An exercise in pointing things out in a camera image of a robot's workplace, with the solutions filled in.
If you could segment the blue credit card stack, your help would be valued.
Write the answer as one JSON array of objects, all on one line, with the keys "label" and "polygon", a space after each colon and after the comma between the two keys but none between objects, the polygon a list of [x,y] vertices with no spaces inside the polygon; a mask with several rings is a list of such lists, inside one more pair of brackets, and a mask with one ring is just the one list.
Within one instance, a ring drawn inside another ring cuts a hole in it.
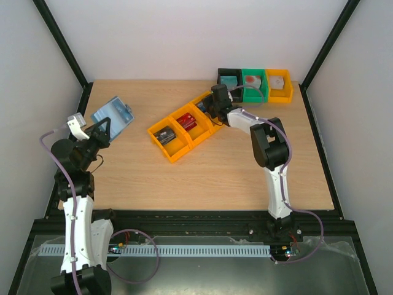
[{"label": "blue credit card stack", "polygon": [[198,104],[197,108],[202,112],[202,113],[206,113],[206,108],[204,107],[203,104]]}]

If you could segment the blue card holder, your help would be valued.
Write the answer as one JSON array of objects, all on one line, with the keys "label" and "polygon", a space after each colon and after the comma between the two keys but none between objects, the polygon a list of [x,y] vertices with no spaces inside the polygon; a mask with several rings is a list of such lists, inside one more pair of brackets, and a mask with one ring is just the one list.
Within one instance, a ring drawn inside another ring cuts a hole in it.
[{"label": "blue card holder", "polygon": [[134,121],[131,108],[118,96],[113,97],[90,116],[94,124],[107,117],[111,120],[109,126],[110,143]]}]

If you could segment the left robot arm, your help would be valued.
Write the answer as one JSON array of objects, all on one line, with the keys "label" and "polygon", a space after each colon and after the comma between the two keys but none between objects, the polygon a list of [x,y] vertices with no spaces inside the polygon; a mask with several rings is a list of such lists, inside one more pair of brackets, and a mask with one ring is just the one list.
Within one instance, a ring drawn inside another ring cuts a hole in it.
[{"label": "left robot arm", "polygon": [[107,251],[114,228],[112,210],[93,215],[94,176],[88,171],[100,149],[110,145],[111,120],[87,127],[80,113],[68,117],[75,141],[55,142],[50,156],[58,166],[57,196],[65,217],[64,255],[60,274],[50,280],[53,294],[110,294]]}]

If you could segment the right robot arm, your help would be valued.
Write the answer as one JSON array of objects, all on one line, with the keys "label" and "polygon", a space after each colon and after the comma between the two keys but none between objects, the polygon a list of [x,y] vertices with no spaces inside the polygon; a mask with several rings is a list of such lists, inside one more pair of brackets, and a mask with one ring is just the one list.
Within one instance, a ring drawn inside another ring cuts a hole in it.
[{"label": "right robot arm", "polygon": [[287,185],[287,166],[292,158],[292,148],[280,119],[264,119],[234,105],[224,84],[212,86],[211,94],[202,102],[211,118],[251,137],[254,159],[263,168],[267,182],[270,217],[266,231],[272,240],[282,240],[293,224]]}]

